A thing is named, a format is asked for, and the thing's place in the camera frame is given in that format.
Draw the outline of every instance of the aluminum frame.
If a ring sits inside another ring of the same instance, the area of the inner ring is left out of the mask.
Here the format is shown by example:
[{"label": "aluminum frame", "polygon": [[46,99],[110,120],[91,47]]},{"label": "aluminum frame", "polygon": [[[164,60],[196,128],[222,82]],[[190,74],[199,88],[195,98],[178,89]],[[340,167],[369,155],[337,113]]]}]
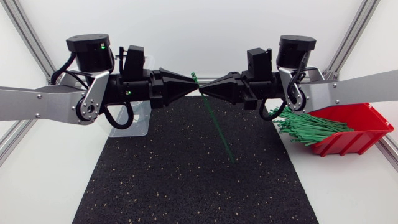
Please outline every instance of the aluminum frame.
[{"label": "aluminum frame", "polygon": [[323,72],[325,79],[338,80],[339,72],[347,61],[351,51],[361,37],[363,30],[371,19],[380,0],[363,0],[343,41],[338,47],[335,56],[327,69]]},{"label": "aluminum frame", "polygon": [[[14,24],[22,40],[35,58],[49,82],[55,71],[55,66],[47,55],[43,45],[32,25],[30,24],[21,4],[18,0],[0,0],[4,10],[7,12],[11,22]],[[36,120],[16,121],[0,140],[0,166],[14,150]]]}]

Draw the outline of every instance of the black rubber mat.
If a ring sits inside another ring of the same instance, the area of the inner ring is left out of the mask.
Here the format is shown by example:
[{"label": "black rubber mat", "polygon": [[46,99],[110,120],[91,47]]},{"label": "black rubber mat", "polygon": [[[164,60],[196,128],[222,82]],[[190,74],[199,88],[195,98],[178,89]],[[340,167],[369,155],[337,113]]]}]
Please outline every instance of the black rubber mat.
[{"label": "black rubber mat", "polygon": [[318,223],[274,125],[199,96],[152,110],[144,137],[109,138],[74,223]]}]

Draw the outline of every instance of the red storage bin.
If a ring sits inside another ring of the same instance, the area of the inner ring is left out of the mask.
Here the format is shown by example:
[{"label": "red storage bin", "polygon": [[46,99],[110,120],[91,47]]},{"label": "red storage bin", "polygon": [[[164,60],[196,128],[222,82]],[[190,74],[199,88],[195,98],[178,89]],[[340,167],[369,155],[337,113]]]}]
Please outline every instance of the red storage bin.
[{"label": "red storage bin", "polygon": [[394,130],[369,103],[332,106],[310,113],[312,116],[347,123],[355,131],[336,133],[311,145],[315,154],[362,155],[387,133]]}]

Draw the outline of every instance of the black cable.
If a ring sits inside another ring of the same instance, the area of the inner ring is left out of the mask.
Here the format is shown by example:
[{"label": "black cable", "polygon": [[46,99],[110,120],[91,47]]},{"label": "black cable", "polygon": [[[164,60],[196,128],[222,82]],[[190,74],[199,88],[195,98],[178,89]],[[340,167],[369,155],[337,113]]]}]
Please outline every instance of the black cable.
[{"label": "black cable", "polygon": [[264,109],[266,109],[266,111],[267,111],[266,101],[267,101],[267,98],[263,99],[262,103],[260,105],[260,117],[264,121],[272,121],[273,119],[277,118],[283,112],[283,110],[284,110],[284,108],[286,106],[286,100],[282,99],[283,102],[282,102],[281,106],[279,107],[278,111],[276,111],[276,113],[274,113],[272,115],[264,116]]},{"label": "black cable", "polygon": [[51,76],[51,85],[55,85],[57,84],[57,78],[67,70],[67,68],[72,64],[73,60],[76,57],[76,53],[75,52],[71,52],[70,53],[70,57],[68,59],[68,61],[57,71],[55,71],[52,76]]},{"label": "black cable", "polygon": [[124,102],[123,105],[126,107],[127,109],[127,122],[126,124],[118,124],[112,117],[112,114],[109,112],[108,108],[106,107],[106,105],[104,106],[104,114],[106,116],[106,119],[109,121],[109,123],[114,126],[117,129],[127,129],[128,127],[131,126],[132,121],[134,119],[134,112],[132,110],[132,106],[130,104],[130,102]]},{"label": "black cable", "polygon": [[88,90],[88,86],[86,85],[86,83],[84,83],[83,80],[81,78],[79,78],[75,73],[68,71],[68,70],[65,71],[65,73],[68,75],[71,75],[73,78],[78,80],[80,82],[80,84],[82,84]]},{"label": "black cable", "polygon": [[294,87],[294,83],[296,83],[297,80],[299,80],[299,79],[302,80],[302,78],[304,78],[301,75],[301,71],[303,70],[303,67],[305,66],[305,61],[307,60],[307,57],[308,57],[308,52],[306,52],[304,54],[303,59],[301,59],[300,65],[298,66],[296,74],[290,79],[289,85],[287,86],[287,94],[292,98],[294,97],[294,95],[292,95],[292,88]]}]

